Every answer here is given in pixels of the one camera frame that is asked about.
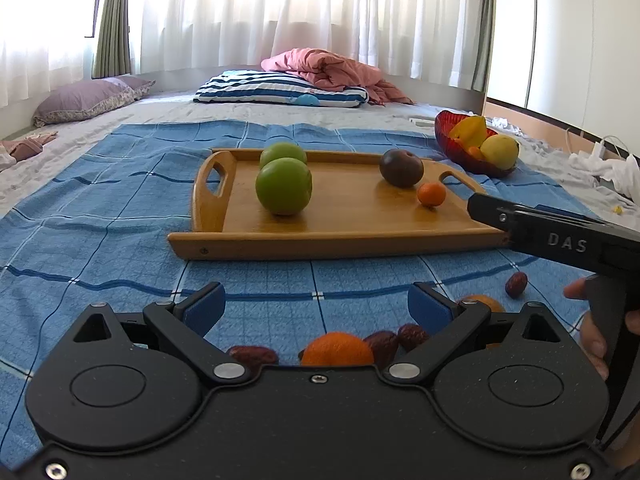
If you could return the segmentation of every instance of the red glass bowl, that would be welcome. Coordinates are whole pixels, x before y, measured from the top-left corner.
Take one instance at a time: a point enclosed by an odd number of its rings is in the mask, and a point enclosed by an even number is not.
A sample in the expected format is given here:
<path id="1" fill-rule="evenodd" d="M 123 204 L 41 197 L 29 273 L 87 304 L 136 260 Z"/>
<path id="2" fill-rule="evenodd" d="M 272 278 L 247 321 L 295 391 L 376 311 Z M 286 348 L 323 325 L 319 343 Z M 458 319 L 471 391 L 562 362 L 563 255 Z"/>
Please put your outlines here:
<path id="1" fill-rule="evenodd" d="M 462 146 L 460 146 L 455 140 L 449 137 L 450 132 L 453 127 L 458 124 L 462 119 L 466 119 L 468 116 L 465 114 L 455 114 L 453 112 L 449 112 L 444 110 L 440 112 L 436 116 L 435 120 L 435 130 L 436 130 L 436 140 L 438 144 L 444 151 L 444 154 L 456 164 L 462 166 L 466 171 L 475 174 L 484 174 L 486 176 L 490 176 L 493 178 L 504 178 L 511 171 L 516 169 L 516 165 L 514 164 L 512 168 L 508 170 L 501 170 L 497 166 L 485 161 L 485 160 L 477 160 L 469 155 Z M 490 130 L 487 128 L 487 136 L 491 137 L 497 135 L 497 132 Z"/>

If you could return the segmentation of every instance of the screw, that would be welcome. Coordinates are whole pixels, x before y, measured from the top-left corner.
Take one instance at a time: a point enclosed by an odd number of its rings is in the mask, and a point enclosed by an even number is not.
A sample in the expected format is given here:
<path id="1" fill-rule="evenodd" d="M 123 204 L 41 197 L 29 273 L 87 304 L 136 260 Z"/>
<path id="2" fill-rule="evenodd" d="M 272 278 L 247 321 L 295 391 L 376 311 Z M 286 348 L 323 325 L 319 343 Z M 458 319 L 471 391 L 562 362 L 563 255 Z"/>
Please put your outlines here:
<path id="1" fill-rule="evenodd" d="M 222 363 L 213 368 L 213 373 L 220 379 L 237 379 L 244 374 L 244 367 L 238 363 Z"/>
<path id="2" fill-rule="evenodd" d="M 60 464 L 51 463 L 44 469 L 51 480 L 64 480 L 66 478 L 66 469 Z"/>
<path id="3" fill-rule="evenodd" d="M 396 363 L 389 367 L 389 375 L 396 379 L 413 379 L 420 375 L 420 368 L 411 363 Z"/>
<path id="4" fill-rule="evenodd" d="M 578 464 L 571 471 L 571 480 L 586 480 L 591 476 L 589 464 Z"/>

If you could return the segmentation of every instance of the purple pillow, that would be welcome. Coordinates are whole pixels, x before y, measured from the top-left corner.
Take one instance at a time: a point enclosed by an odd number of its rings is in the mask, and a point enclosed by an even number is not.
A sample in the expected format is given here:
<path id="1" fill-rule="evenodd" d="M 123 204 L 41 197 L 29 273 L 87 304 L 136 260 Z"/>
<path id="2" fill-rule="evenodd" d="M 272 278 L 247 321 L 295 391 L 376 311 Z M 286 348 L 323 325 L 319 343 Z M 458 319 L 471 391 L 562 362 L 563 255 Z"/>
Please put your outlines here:
<path id="1" fill-rule="evenodd" d="M 119 79 L 129 85 L 129 87 L 136 93 L 136 101 L 147 95 L 149 93 L 149 89 L 156 84 L 155 81 L 147 81 L 146 79 L 132 75 L 119 75 L 116 76 L 115 79 Z"/>
<path id="2" fill-rule="evenodd" d="M 146 95 L 155 81 L 121 75 L 82 80 L 54 90 L 33 113 L 33 125 L 84 121 L 130 105 Z"/>

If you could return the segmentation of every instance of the blue and white striped pillow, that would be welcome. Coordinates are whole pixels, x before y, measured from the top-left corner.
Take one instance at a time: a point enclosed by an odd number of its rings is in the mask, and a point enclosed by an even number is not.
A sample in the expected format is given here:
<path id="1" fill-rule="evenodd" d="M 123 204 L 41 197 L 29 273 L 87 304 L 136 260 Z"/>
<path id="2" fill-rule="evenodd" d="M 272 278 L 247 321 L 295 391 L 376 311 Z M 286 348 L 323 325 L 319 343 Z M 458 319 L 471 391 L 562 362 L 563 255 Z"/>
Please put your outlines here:
<path id="1" fill-rule="evenodd" d="M 329 92 L 284 72 L 228 70 L 209 79 L 198 89 L 193 100 L 200 103 L 263 102 L 355 108 L 367 102 L 368 98 L 367 91 L 359 86 L 347 86 L 342 92 Z"/>

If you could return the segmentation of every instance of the tray handle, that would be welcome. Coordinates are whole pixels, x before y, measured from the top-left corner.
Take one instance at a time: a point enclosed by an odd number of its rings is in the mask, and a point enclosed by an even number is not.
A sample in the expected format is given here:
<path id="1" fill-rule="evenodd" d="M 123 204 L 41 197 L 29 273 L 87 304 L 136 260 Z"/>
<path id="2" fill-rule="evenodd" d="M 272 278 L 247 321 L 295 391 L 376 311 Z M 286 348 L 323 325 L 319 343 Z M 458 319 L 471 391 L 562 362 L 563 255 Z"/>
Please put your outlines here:
<path id="1" fill-rule="evenodd" d="M 486 191 L 484 190 L 484 187 L 482 187 L 480 184 L 478 184 L 470 176 L 468 176 L 467 174 L 462 173 L 460 171 L 445 170 L 440 174 L 438 179 L 442 182 L 448 176 L 452 176 L 452 177 L 458 179 L 462 184 L 467 186 L 471 191 L 486 195 Z"/>
<path id="2" fill-rule="evenodd" d="M 225 223 L 226 207 L 236 177 L 238 162 L 231 152 L 215 152 L 198 170 L 191 195 L 191 230 L 194 232 L 221 232 Z M 220 174 L 216 193 L 210 192 L 207 179 L 211 170 Z"/>

